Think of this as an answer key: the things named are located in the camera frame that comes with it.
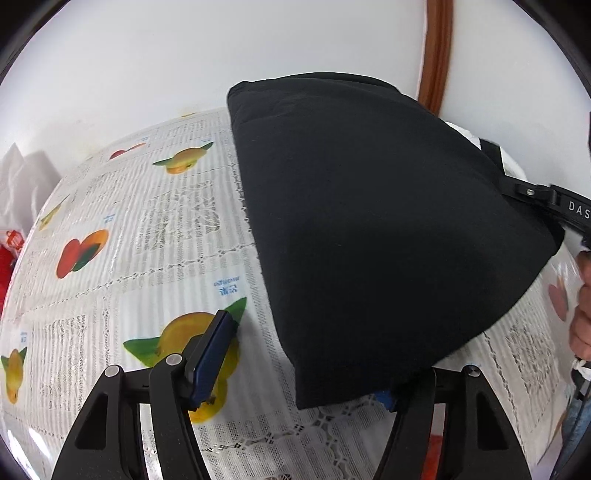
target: lace tablecloth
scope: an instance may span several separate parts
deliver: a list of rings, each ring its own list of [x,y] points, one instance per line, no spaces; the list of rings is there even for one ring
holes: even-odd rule
[[[546,267],[501,327],[444,362],[481,365],[530,463],[570,395],[554,341],[564,325],[547,301],[558,277],[575,301],[576,270],[562,254],[561,266]],[[294,371],[272,321],[225,110],[130,135],[57,186],[27,240],[0,322],[0,434],[33,478],[50,478],[108,365],[150,366],[230,305],[243,309],[238,343],[211,401],[191,415],[212,478],[371,479],[394,414],[373,395],[296,409]],[[148,471],[160,479],[144,407]]]

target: red apple print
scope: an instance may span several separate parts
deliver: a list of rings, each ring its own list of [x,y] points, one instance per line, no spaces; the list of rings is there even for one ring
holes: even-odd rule
[[[569,312],[569,298],[567,297],[566,288],[564,288],[564,281],[561,276],[556,278],[556,283],[557,285],[550,284],[548,286],[548,296],[558,318],[566,322],[566,316]]]

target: brown wooden trim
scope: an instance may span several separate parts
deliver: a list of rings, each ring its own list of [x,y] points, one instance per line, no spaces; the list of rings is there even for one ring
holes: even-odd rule
[[[427,33],[418,101],[439,115],[452,51],[453,0],[427,0]]]

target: red bag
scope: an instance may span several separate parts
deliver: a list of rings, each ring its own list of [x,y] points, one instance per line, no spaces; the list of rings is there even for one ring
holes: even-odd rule
[[[15,258],[6,248],[0,245],[0,314],[4,308],[4,298],[12,276]]]

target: black bracket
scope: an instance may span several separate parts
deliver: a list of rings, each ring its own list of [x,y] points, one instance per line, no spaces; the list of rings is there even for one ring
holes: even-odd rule
[[[209,398],[237,327],[220,310],[182,354],[132,372],[107,367],[72,425],[52,478],[147,480],[139,422],[139,404],[147,403],[164,480],[210,480],[187,411]],[[446,404],[438,479],[531,478],[511,424],[477,367],[429,369],[393,395],[398,413],[376,480],[420,480],[436,403]]]
[[[534,185],[513,177],[499,181],[505,196],[540,208],[563,226],[583,235],[582,244],[591,249],[591,200],[556,185]]]

